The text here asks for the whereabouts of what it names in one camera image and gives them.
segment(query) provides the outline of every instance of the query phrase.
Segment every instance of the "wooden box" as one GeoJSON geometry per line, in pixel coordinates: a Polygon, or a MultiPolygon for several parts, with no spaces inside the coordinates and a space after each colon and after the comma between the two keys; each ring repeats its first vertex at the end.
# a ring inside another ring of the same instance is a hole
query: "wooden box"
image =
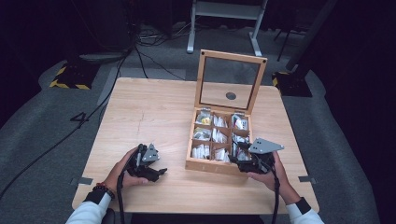
{"type": "Polygon", "coordinates": [[[249,156],[234,149],[233,135],[246,141],[254,140],[251,131],[254,122],[250,115],[266,63],[267,59],[261,57],[201,50],[187,170],[246,176],[227,160],[227,155],[249,156]],[[213,76],[221,83],[213,82],[213,76]],[[224,123],[227,126],[218,127],[215,117],[217,122],[219,118],[225,120],[222,126],[224,123]]]}

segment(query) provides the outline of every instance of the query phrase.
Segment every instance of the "white sleeve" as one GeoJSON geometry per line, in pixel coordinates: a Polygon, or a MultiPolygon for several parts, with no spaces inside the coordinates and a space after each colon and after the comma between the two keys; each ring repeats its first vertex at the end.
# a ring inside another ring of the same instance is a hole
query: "white sleeve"
{"type": "Polygon", "coordinates": [[[324,223],[317,212],[302,198],[299,202],[286,205],[292,224],[324,223]]]}
{"type": "Polygon", "coordinates": [[[78,208],[73,212],[66,224],[70,223],[84,223],[84,224],[100,224],[106,214],[108,205],[110,204],[111,197],[103,192],[102,198],[97,203],[94,200],[89,200],[90,196],[81,203],[78,208]]]}

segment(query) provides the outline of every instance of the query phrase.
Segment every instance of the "wooden table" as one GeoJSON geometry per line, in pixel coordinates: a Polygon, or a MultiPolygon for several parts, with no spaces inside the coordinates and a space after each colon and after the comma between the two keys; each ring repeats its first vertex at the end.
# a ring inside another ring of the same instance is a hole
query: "wooden table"
{"type": "MultiPolygon", "coordinates": [[[[73,207],[102,182],[113,165],[132,147],[153,143],[160,160],[153,169],[168,168],[155,183],[122,191],[124,210],[142,213],[272,214],[275,195],[264,184],[233,175],[185,170],[196,82],[121,77],[117,80],[92,146],[73,207]]],[[[290,183],[318,211],[305,176],[300,150],[275,87],[261,86],[252,113],[253,133],[285,146],[279,151],[290,183]]],[[[279,213],[287,213],[280,200],[279,213]]],[[[110,207],[119,210],[118,202],[110,207]]]]}

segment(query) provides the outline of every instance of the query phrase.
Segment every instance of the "person's left hand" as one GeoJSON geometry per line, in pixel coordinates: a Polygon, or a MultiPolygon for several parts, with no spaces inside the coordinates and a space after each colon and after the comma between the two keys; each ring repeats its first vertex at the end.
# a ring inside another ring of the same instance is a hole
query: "person's left hand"
{"type": "MultiPolygon", "coordinates": [[[[130,151],[128,151],[123,157],[122,159],[117,162],[113,169],[110,171],[110,173],[108,174],[106,180],[104,181],[104,183],[106,184],[106,186],[113,191],[114,193],[117,192],[117,180],[119,178],[119,175],[123,169],[123,167],[125,166],[126,162],[128,162],[129,158],[131,157],[131,155],[137,150],[137,147],[131,149],[130,151]]],[[[125,172],[124,174],[124,178],[122,181],[122,185],[124,187],[131,187],[134,185],[142,185],[142,184],[146,184],[149,181],[144,178],[144,177],[136,177],[136,176],[130,176],[128,172],[125,172]]]]}

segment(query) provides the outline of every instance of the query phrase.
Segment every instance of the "hand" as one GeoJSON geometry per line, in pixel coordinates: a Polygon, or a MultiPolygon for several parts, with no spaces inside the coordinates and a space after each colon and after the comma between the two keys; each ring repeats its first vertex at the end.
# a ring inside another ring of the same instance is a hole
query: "hand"
{"type": "MultiPolygon", "coordinates": [[[[132,156],[132,154],[137,150],[137,147],[131,149],[128,151],[122,159],[117,162],[113,169],[111,169],[110,173],[108,174],[106,180],[104,183],[106,186],[111,189],[114,193],[117,192],[117,180],[119,178],[119,175],[125,166],[126,162],[129,160],[129,158],[132,156]]],[[[144,177],[136,177],[136,176],[130,176],[128,172],[124,173],[124,178],[122,181],[122,185],[124,187],[131,187],[134,185],[142,185],[142,184],[147,184],[149,181],[144,178],[144,177]]]]}
{"type": "MultiPolygon", "coordinates": [[[[283,201],[285,201],[285,204],[297,203],[301,200],[301,197],[289,183],[285,167],[283,167],[282,161],[280,160],[277,152],[274,151],[273,155],[275,161],[276,176],[279,179],[280,184],[279,194],[283,198],[283,201]]],[[[247,176],[262,182],[268,189],[272,191],[275,190],[275,180],[274,174],[272,172],[265,175],[249,172],[247,173],[247,176]]]]}

